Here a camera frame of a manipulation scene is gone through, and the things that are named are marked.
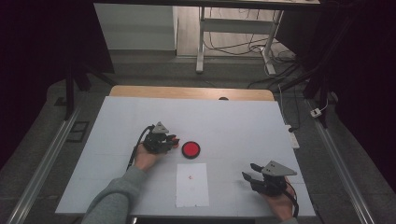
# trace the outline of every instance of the red circle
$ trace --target red circle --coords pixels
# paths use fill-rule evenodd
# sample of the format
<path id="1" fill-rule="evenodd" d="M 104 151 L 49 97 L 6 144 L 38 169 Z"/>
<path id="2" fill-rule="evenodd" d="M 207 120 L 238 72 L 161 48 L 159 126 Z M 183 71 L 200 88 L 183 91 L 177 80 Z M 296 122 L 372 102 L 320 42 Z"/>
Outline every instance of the red circle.
<path id="1" fill-rule="evenodd" d="M 196 143 L 189 142 L 183 147 L 183 151 L 187 156 L 195 156 L 199 153 L 199 146 Z"/>

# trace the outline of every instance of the black device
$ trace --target black device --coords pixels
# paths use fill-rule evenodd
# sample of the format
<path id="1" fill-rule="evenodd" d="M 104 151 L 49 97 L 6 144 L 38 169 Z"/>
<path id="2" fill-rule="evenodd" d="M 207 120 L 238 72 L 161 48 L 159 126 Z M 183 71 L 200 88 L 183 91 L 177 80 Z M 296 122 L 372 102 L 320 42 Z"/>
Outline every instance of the black device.
<path id="1" fill-rule="evenodd" d="M 251 163 L 250 167 L 252 170 L 262 173 L 263 177 L 263 181 L 261 181 L 253 179 L 250 175 L 242 172 L 242 176 L 244 177 L 244 179 L 250 183 L 251 189 L 270 197 L 279 196 L 282 193 L 285 194 L 294 204 L 293 216 L 297 217 L 299 212 L 299 205 L 297 204 L 297 199 L 295 199 L 291 194 L 286 191 L 289 183 L 286 181 L 285 178 L 286 175 L 297 175 L 297 172 L 282 164 L 277 163 L 276 161 L 270 161 L 265 167 Z"/>
<path id="2" fill-rule="evenodd" d="M 139 140 L 137 140 L 136 146 L 134 146 L 131 159 L 129 159 L 128 167 L 126 168 L 127 170 L 134 163 L 134 156 L 136 155 L 137 147 L 141 143 L 142 137 L 147 130 L 149 130 L 149 132 L 143 141 L 143 146 L 145 146 L 149 153 L 161 154 L 174 147 L 178 147 L 179 139 L 177 139 L 177 136 L 175 134 L 166 135 L 169 131 L 161 122 L 158 122 L 157 125 L 150 125 L 142 132 L 142 134 L 140 134 Z"/>

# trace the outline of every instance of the hand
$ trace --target hand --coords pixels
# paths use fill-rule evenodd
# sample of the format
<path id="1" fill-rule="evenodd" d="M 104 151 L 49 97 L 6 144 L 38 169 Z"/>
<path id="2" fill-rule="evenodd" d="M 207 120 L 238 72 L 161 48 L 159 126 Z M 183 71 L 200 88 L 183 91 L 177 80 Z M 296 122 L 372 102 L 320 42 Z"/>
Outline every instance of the hand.
<path id="1" fill-rule="evenodd" d="M 286 191 L 291 196 L 294 197 L 294 190 L 291 188 L 289 184 L 288 187 L 286 188 Z M 275 197 L 269 197 L 264 194 L 261 194 L 261 196 L 268 202 L 274 215 L 280 221 L 286 221 L 293 218 L 293 214 L 292 214 L 293 203 L 285 194 L 282 193 L 281 195 Z"/>
<path id="2" fill-rule="evenodd" d="M 140 170 L 147 172 L 148 169 L 155 164 L 155 162 L 164 155 L 149 153 L 143 144 L 137 147 L 136 155 L 134 157 L 134 166 Z"/>

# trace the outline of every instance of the red disc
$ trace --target red disc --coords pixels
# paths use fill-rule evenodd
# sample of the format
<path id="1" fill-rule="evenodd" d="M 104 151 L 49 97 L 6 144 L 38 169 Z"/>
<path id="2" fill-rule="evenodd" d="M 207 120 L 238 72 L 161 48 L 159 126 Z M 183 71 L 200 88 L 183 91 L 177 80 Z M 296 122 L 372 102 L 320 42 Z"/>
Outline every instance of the red disc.
<path id="1" fill-rule="evenodd" d="M 186 142 L 181 149 L 183 156 L 187 159 L 195 159 L 201 152 L 201 148 L 196 142 Z"/>

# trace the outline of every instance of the white paper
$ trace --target white paper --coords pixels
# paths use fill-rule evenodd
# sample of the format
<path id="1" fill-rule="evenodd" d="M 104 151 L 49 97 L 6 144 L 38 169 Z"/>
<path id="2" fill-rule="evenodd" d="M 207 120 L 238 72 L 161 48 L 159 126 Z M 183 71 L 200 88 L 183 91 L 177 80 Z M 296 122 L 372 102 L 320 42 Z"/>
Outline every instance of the white paper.
<path id="1" fill-rule="evenodd" d="M 206 163 L 177 165 L 176 207 L 209 206 Z"/>

